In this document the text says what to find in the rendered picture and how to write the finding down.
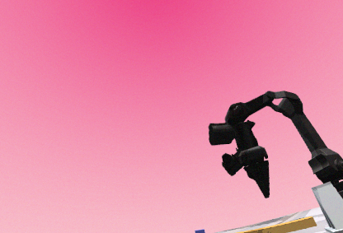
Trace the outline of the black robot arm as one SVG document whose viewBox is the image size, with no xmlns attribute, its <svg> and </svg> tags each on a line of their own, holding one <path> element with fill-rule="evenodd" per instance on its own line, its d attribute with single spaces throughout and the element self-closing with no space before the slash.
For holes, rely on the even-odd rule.
<svg viewBox="0 0 343 233">
<path fill-rule="evenodd" d="M 273 100 L 282 99 L 278 105 L 272 103 Z M 246 103 L 238 102 L 230 105 L 224 118 L 225 123 L 210 123 L 209 143 L 211 146 L 231 144 L 245 137 L 255 137 L 252 132 L 256 124 L 247 120 L 248 116 L 259 111 L 266 106 L 271 107 L 274 111 L 280 112 L 283 116 L 288 117 L 293 122 L 298 133 L 305 142 L 308 150 L 311 152 L 312 159 L 308 164 L 312 172 L 324 184 L 331 181 L 333 187 L 343 199 L 343 158 L 337 152 L 329 149 L 319 136 L 317 130 L 303 112 L 303 102 L 299 97 L 288 91 L 267 91 L 265 94 L 249 100 Z M 229 155 L 222 155 L 222 166 L 231 175 L 235 175 L 242 165 L 239 160 L 240 151 Z"/>
</svg>

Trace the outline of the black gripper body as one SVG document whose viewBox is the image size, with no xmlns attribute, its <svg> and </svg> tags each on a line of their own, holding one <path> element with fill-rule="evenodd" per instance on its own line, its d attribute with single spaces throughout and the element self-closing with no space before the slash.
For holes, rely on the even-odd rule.
<svg viewBox="0 0 343 233">
<path fill-rule="evenodd" d="M 256 137 L 245 137 L 237 142 L 237 148 L 240 151 L 239 160 L 242 166 L 255 165 L 268 159 L 267 151 L 264 147 L 259 146 Z"/>
</svg>

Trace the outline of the yellow bar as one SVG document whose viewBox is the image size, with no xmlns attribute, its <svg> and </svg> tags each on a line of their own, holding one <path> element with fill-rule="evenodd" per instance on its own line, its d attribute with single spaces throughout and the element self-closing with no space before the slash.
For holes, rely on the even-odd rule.
<svg viewBox="0 0 343 233">
<path fill-rule="evenodd" d="M 295 221 L 281 223 L 279 225 L 267 226 L 265 228 L 258 228 L 255 230 L 242 231 L 237 233 L 287 233 L 307 229 L 309 227 L 317 226 L 313 217 L 306 217 Z"/>
</svg>

